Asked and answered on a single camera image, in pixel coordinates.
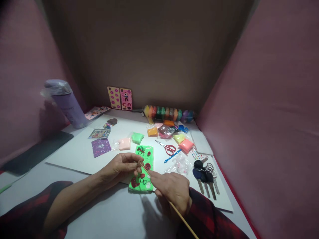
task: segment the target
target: plaid shirt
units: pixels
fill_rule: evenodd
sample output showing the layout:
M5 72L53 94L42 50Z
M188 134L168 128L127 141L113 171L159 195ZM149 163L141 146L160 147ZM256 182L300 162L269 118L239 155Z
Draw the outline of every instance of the plaid shirt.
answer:
M45 218L55 197L72 182L59 181L48 186L40 194L17 205L0 217L0 235L3 238L57 238L63 239L67 233L67 221L50 236L42 234ZM202 194L190 188L193 203L185 217L190 227L200 239L204 238L248 238L231 220L217 210L214 204ZM182 223L177 238L194 238Z

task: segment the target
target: purple water bottle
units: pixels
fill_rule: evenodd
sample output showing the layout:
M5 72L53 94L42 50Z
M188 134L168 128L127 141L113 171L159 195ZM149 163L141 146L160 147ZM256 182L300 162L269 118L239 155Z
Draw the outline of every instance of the purple water bottle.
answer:
M85 118L69 83L63 80L47 80L44 83L44 87L48 90L51 97L74 128L79 129L87 126L87 119Z

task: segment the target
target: car key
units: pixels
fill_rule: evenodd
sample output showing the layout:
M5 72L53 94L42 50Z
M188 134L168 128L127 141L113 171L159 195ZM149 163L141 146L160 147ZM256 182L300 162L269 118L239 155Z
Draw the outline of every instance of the car key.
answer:
M194 168L203 169L204 163L208 160L208 158L204 158L203 160L196 160L194 162Z
M202 181L200 180L201 179L201 172L197 171L196 169L193 169L193 175L194 177L197 179L197 182L198 182L198 185L199 185L199 188L200 188L200 192L202 194L204 194L204 189L203 189L203 185L202 185Z
M215 170L214 170L214 171L212 172L212 174L213 174L213 177L214 177L214 186L215 186L215 189L216 189L217 194L219 195L219 189L218 189L217 180L216 180L216 178L217 178L217 173L216 173Z
M206 190L208 198L210 198L210 194L209 194L209 190L208 190L208 186L207 186L207 177L206 177L206 173L205 172L201 172L201 178L200 179L204 183L205 190Z
M215 194L215 190L214 190L214 177L213 177L212 173L209 171L206 171L206 178L207 178L210 190L212 191L213 199L216 200L216 194Z

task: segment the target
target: bamboo skewer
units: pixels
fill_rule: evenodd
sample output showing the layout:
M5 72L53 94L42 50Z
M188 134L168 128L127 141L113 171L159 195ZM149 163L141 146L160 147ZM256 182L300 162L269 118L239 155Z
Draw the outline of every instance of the bamboo skewer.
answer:
M149 172L144 168L144 170L147 172L147 174L150 176L150 178L152 177ZM177 208L174 206L174 204L170 201L168 201L169 204L172 206L172 208L175 210L175 212L177 213L177 215L179 215L179 217L182 219L183 223L187 226L187 228L190 230L190 232L193 234L193 236L196 239L199 239L198 236L195 234L195 232L193 231L193 229L189 226L189 224L185 221L185 219L183 218L183 216L179 213L179 211L177 210Z

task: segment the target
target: red scissors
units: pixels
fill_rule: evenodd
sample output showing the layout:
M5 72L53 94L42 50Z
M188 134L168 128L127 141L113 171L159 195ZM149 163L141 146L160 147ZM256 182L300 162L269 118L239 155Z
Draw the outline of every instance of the red scissors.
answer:
M169 156L172 156L175 153L176 148L173 145L165 145L165 144L158 142L157 140L156 140L156 142L165 148L165 151Z

